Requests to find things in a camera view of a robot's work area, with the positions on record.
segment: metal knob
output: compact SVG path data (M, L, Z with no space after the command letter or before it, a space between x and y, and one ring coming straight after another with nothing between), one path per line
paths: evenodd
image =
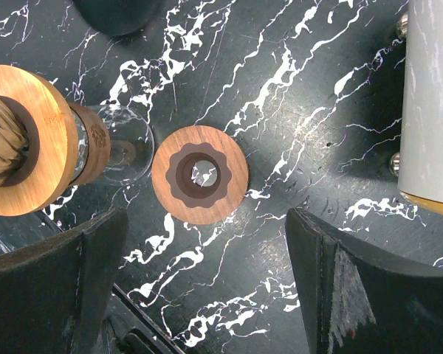
M397 35L399 36L400 39L407 38L407 22L408 22L408 14L404 13L396 24Z
M400 153L395 153L392 155L391 160L389 162L389 168L391 172L396 177L399 177L399 164L400 164Z

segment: black marble countertop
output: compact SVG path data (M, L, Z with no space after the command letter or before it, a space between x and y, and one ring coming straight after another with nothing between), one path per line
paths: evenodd
M117 284L187 353L307 353L288 208L443 266L443 217L405 201L388 169L406 10L406 0L163 0L143 30L108 38L69 1L0 1L0 63L42 75L68 101L129 105L157 145L187 125L226 131L250 167L241 206L211 226L173 218L149 177L73 187L44 213L68 229L125 207Z

